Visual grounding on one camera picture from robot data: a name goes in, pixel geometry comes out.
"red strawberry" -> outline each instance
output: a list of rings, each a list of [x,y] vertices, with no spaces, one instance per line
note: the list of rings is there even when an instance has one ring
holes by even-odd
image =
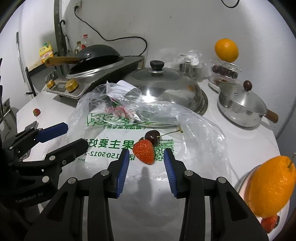
[[[34,109],[33,110],[34,116],[38,116],[38,115],[40,115],[40,113],[41,113],[41,111],[39,109]]]
[[[269,218],[263,218],[261,221],[261,226],[263,227],[265,232],[269,234],[275,228],[277,220],[277,214]]]
[[[143,163],[151,165],[154,163],[154,149],[151,141],[141,138],[133,146],[134,155]]]

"plastic bottle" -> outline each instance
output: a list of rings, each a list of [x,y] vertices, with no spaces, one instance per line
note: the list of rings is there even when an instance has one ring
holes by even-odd
[[[39,55],[42,63],[44,63],[49,57],[54,57],[54,52],[49,42],[44,44],[43,47],[39,50]]]
[[[81,41],[77,42],[77,46],[74,49],[74,55],[78,54],[78,52],[82,49],[81,47]]]
[[[86,47],[90,46],[89,44],[89,37],[87,34],[83,35],[83,40],[82,40],[82,43],[81,43],[81,48],[82,49],[85,49]]]

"wall outlet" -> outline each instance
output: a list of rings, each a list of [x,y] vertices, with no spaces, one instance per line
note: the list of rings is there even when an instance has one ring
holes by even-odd
[[[77,11],[79,11],[82,8],[82,0],[80,0],[78,3],[76,3],[76,6],[78,6]]]

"pot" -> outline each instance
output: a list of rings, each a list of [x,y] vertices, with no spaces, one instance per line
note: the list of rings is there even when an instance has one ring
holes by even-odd
[[[47,67],[62,64],[80,64],[80,68],[89,65],[108,65],[114,63],[119,53],[107,45],[92,45],[76,54],[75,57],[50,57],[45,61]]]
[[[140,89],[147,103],[168,101],[185,106],[203,115],[207,109],[207,97],[191,77],[164,68],[164,62],[152,60],[151,68],[138,69],[124,80]]]
[[[250,81],[246,80],[243,86],[222,82],[219,88],[218,107],[231,122],[242,127],[253,127],[260,123],[263,116],[273,123],[278,122],[278,115],[267,109],[263,100],[251,91]]]

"pan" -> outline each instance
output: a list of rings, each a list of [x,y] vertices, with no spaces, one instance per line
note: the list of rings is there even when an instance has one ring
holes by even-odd
[[[46,67],[62,64],[82,64],[83,65],[108,65],[114,63],[119,57],[119,53],[107,45],[92,45],[80,52],[75,57],[50,57],[45,61]]]
[[[242,127],[253,127],[260,123],[263,116],[273,123],[278,122],[278,115],[267,109],[263,100],[251,91],[250,81],[246,80],[243,86],[222,82],[219,88],[218,107],[231,122]]]

